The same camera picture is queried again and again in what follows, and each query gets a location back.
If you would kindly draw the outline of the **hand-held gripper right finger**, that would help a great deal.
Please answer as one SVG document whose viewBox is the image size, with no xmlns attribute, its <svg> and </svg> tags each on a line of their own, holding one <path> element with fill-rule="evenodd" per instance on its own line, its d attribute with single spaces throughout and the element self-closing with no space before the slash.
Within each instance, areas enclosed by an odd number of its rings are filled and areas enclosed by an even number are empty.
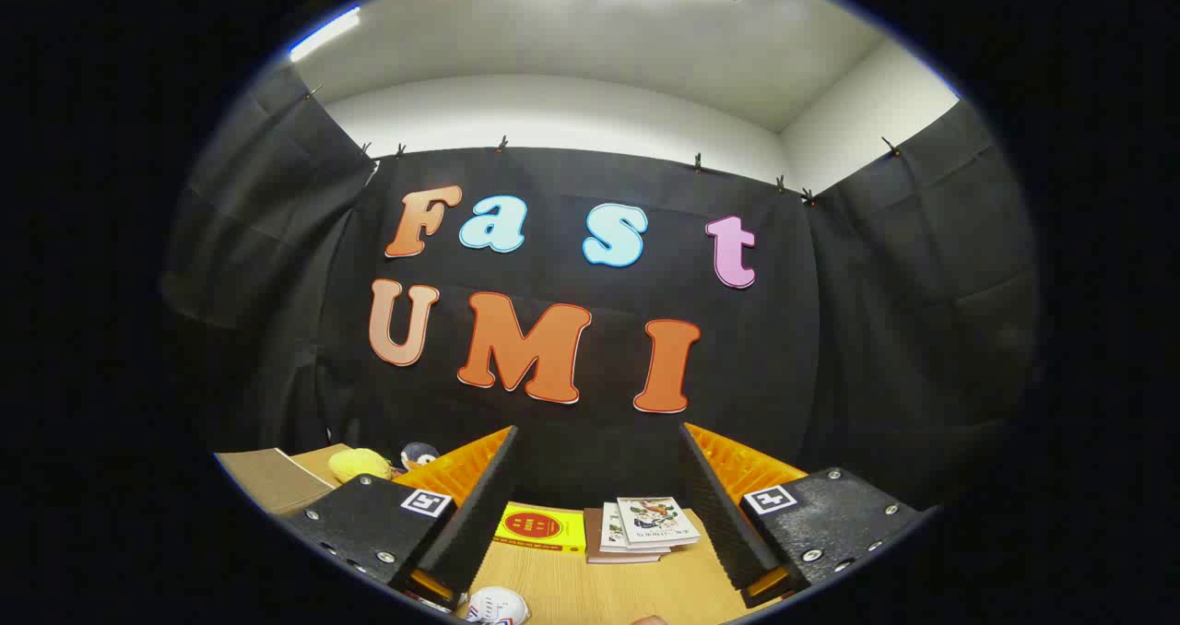
<svg viewBox="0 0 1180 625">
<path fill-rule="evenodd" d="M 805 473 L 700 425 L 681 427 L 681 475 L 749 608 L 856 570 L 926 517 L 852 471 Z"/>
</svg>

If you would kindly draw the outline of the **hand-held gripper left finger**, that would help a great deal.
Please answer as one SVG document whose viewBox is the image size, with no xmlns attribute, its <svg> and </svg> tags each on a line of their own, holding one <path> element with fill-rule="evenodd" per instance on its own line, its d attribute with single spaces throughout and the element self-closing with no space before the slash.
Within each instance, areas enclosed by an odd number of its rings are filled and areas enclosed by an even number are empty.
<svg viewBox="0 0 1180 625">
<path fill-rule="evenodd" d="M 350 573 L 455 608 L 513 496 L 518 433 L 510 425 L 396 479 L 361 473 L 281 524 Z"/>
</svg>

